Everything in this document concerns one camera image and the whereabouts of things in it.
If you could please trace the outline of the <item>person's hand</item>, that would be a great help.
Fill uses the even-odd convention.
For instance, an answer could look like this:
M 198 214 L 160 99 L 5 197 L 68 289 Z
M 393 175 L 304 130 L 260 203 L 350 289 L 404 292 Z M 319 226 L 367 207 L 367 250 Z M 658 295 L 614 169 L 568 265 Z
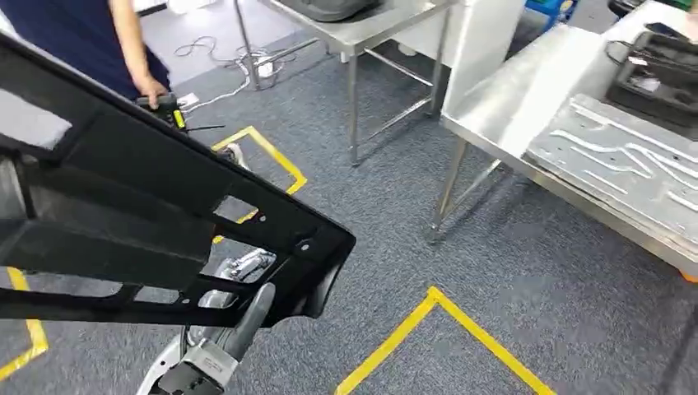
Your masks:
M 148 99 L 148 104 L 151 109 L 158 109 L 158 98 L 169 93 L 168 89 L 150 74 L 134 77 L 133 83 L 141 95 Z

